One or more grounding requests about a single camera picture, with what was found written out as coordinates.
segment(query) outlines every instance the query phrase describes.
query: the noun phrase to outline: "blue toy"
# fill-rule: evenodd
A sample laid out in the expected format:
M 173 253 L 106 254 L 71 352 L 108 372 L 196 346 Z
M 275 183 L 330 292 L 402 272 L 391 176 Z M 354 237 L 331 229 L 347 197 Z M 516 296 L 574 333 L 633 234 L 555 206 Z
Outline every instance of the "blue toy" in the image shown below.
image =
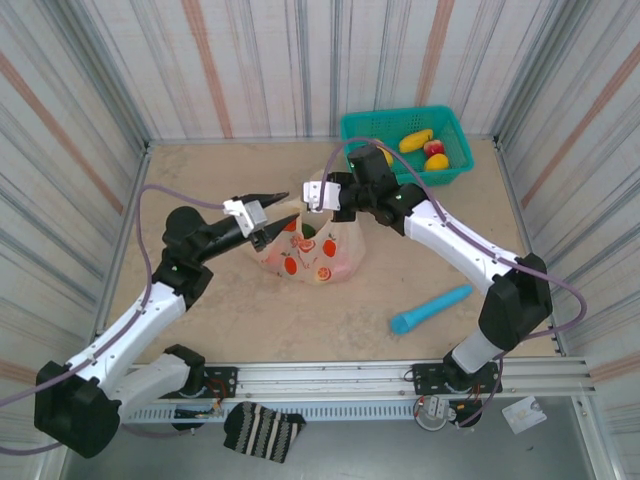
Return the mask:
M 416 328 L 427 318 L 433 317 L 442 310 L 461 302 L 469 295 L 473 289 L 471 285 L 463 285 L 454 288 L 448 293 L 431 300 L 430 302 L 420 305 L 418 308 L 400 313 L 391 319 L 391 331 L 396 335 L 404 335 Z

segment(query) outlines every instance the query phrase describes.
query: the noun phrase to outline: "white wall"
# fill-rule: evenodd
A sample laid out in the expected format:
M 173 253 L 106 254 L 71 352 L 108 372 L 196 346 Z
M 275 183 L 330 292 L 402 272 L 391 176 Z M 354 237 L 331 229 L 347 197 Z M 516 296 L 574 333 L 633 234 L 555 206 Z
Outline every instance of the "white wall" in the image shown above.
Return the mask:
M 425 104 L 492 133 L 561 4 L 73 2 L 151 136 L 178 140 L 337 135 L 345 112 Z
M 523 121 L 507 168 L 534 251 L 585 295 L 562 336 L 587 358 L 628 478 L 640 478 L 640 3 L 591 2 Z M 577 302 L 553 291 L 556 318 Z
M 41 1 L 0 3 L 0 397 L 92 334 L 141 143 L 124 133 Z M 0 445 L 48 444 L 33 397 L 0 410 Z M 41 456 L 0 455 L 33 478 Z

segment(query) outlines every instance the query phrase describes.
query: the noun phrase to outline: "yellow banana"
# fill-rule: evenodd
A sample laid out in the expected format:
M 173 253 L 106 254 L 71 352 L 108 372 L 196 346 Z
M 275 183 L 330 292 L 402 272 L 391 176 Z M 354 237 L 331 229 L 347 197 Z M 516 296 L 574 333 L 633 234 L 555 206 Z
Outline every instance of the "yellow banana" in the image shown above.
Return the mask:
M 380 140 L 379 138 L 376 138 L 375 140 L 378 140 L 380 143 L 383 143 L 382 140 Z M 382 147 L 378 147 L 378 150 L 382 150 L 382 153 L 384 153 L 384 159 L 387 161 L 387 165 L 389 166 L 393 165 L 393 156 Z
M 422 148 L 425 143 L 433 139 L 433 130 L 427 128 L 404 137 L 398 145 L 400 153 L 409 153 Z

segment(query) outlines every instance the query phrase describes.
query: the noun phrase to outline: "yellow fruit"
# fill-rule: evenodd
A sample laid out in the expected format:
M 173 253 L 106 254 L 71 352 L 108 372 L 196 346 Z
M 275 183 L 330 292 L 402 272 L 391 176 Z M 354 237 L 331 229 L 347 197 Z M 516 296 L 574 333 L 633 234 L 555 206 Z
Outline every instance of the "yellow fruit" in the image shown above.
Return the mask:
M 426 171 L 430 170 L 446 170 L 449 168 L 449 159 L 444 153 L 436 153 L 429 157 L 427 163 L 424 164 Z
M 419 132 L 407 135 L 400 141 L 398 150 L 400 153 L 409 153 L 419 148 L 422 148 L 425 143 L 433 139 L 433 130 L 427 128 L 426 130 L 420 130 Z
M 378 140 L 380 143 L 384 143 L 379 138 L 374 138 L 374 140 Z M 393 155 L 387 152 L 384 148 L 378 147 L 378 149 L 382 150 L 382 153 L 384 153 L 384 159 L 387 161 L 387 165 L 389 166 L 393 165 Z

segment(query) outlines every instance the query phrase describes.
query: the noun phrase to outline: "red apple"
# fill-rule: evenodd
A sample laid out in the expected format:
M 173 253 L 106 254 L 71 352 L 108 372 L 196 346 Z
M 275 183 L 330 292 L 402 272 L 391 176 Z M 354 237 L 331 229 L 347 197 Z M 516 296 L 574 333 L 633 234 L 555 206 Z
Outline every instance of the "red apple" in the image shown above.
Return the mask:
M 431 140 L 424 144 L 424 153 L 427 155 L 427 158 L 435 155 L 436 153 L 444 154 L 444 143 L 440 140 Z

